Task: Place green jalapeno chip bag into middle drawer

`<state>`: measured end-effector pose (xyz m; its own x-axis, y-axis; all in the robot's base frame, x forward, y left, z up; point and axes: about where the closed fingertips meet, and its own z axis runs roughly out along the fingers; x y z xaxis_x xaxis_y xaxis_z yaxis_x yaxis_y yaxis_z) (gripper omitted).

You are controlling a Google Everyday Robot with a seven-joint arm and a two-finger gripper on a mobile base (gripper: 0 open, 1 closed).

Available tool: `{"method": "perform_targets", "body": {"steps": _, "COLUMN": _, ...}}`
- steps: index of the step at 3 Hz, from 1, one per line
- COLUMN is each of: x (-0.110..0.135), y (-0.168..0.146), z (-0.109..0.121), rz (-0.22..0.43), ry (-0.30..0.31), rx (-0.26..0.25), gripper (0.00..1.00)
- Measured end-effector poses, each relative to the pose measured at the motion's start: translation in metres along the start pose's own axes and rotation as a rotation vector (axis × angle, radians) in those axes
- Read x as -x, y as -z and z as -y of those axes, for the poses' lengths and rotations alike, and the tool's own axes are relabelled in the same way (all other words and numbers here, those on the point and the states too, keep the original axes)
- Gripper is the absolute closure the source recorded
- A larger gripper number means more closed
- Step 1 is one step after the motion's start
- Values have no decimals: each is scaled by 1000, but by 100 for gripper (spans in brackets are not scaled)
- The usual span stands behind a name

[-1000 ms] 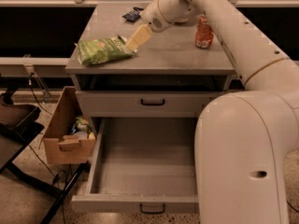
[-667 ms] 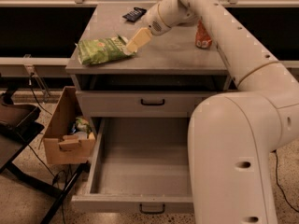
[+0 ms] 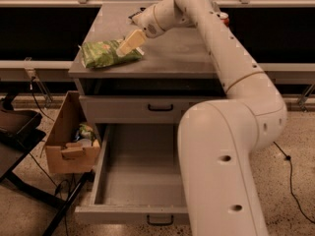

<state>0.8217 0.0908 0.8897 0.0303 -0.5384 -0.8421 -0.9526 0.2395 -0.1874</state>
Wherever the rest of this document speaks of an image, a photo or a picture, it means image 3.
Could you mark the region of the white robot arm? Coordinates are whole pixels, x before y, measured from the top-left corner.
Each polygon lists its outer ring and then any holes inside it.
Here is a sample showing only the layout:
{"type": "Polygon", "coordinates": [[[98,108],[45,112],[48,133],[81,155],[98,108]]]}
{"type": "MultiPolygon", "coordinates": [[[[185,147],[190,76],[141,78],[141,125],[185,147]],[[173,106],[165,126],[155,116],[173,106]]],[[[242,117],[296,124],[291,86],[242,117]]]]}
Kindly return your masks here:
{"type": "Polygon", "coordinates": [[[249,155],[283,131],[286,106],[266,73],[221,20],[212,0],[163,0],[133,17],[123,56],[145,39],[193,24],[226,94],[192,106],[178,127],[178,158],[193,236],[268,236],[249,155]]]}

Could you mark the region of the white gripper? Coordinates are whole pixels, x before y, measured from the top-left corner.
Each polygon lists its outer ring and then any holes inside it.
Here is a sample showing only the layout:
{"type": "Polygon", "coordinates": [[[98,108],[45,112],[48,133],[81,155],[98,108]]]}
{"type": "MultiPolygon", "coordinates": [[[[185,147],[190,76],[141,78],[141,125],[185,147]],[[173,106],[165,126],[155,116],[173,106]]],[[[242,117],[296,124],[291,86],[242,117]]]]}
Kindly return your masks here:
{"type": "Polygon", "coordinates": [[[148,7],[142,14],[133,18],[132,22],[140,29],[129,33],[119,44],[116,54],[120,57],[143,45],[147,38],[156,38],[165,33],[161,26],[160,7],[158,4],[148,7]]]}

